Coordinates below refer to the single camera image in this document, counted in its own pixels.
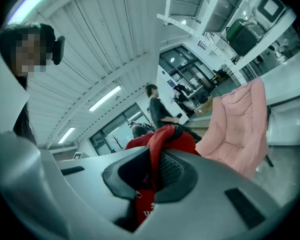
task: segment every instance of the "white shelf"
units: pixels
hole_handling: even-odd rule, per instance
[[[260,42],[243,56],[231,70],[235,73],[249,64],[254,58],[272,45],[291,26],[296,17],[295,12],[288,8],[278,22],[263,36]]]

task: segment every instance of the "ceiling light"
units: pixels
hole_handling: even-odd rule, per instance
[[[70,127],[70,129],[65,133],[65,135],[63,135],[62,139],[60,139],[59,144],[64,142],[65,139],[70,135],[70,133],[72,133],[74,129],[74,127]]]
[[[135,115],[133,115],[132,117],[130,117],[129,119],[128,119],[128,121],[130,121],[132,118],[135,118],[137,115],[139,115],[141,112],[139,111],[138,113],[136,113]]]
[[[21,23],[25,17],[31,12],[33,8],[40,3],[41,0],[24,0],[19,7],[15,10],[13,15],[8,21],[8,24],[11,23]]]
[[[107,137],[109,136],[109,135],[111,135],[111,134],[113,134],[116,130],[118,130],[119,129],[119,127],[117,127],[117,128],[115,128],[112,132],[110,132],[108,135],[107,135]]]
[[[120,86],[114,88],[112,91],[110,91],[105,96],[103,96],[99,101],[97,101],[92,107],[90,107],[89,111],[94,111],[97,107],[99,107],[102,103],[104,103],[107,99],[109,99],[112,95],[114,95],[119,90],[121,90]]]

